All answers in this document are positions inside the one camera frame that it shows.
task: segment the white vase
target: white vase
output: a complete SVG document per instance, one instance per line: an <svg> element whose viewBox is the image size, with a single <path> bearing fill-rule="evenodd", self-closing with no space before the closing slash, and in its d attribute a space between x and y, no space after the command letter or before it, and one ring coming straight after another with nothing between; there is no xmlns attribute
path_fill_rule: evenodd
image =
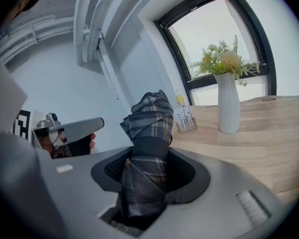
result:
<svg viewBox="0 0 299 239"><path fill-rule="evenodd" d="M231 73L215 75L218 83L219 129L224 133L235 133L240 124L240 102Z"/></svg>

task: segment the yellow flower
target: yellow flower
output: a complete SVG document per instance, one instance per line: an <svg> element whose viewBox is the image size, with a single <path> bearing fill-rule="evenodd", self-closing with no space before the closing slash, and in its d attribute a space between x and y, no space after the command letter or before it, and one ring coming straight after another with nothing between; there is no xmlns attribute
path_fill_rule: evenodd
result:
<svg viewBox="0 0 299 239"><path fill-rule="evenodd" d="M220 57L220 61L227 68L240 67L242 64L241 58L237 55L237 53L233 51L225 51L224 53L222 53Z"/></svg>

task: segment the light wood surface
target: light wood surface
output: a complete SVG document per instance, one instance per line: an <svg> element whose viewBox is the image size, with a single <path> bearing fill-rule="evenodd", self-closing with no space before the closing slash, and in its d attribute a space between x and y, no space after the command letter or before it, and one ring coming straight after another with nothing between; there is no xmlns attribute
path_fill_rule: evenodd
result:
<svg viewBox="0 0 299 239"><path fill-rule="evenodd" d="M237 133L218 129L217 106L192 106L197 130L178 133L171 147L234 163L285 203L299 196L299 97L263 97L241 103Z"/></svg>

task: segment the white flower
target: white flower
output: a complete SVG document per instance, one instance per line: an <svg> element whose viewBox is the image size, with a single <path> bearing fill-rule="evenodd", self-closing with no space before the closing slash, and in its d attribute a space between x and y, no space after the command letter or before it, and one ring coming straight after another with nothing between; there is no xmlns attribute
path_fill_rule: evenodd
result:
<svg viewBox="0 0 299 239"><path fill-rule="evenodd" d="M214 44L210 44L210 45L208 46L208 49L211 50L211 51L217 51L217 46L214 45Z"/></svg>
<svg viewBox="0 0 299 239"><path fill-rule="evenodd" d="M225 51L221 54L220 61L229 68L240 67L241 58L233 51Z"/></svg>

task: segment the qr code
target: qr code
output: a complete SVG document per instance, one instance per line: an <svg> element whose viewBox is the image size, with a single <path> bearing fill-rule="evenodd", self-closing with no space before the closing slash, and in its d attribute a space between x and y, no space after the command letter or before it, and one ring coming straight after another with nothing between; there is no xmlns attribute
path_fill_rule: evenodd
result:
<svg viewBox="0 0 299 239"><path fill-rule="evenodd" d="M30 115L31 112L21 110L19 112L18 117L16 118L13 128L12 128L12 133L21 136L24 139L29 138L29 125L30 125Z"/></svg>

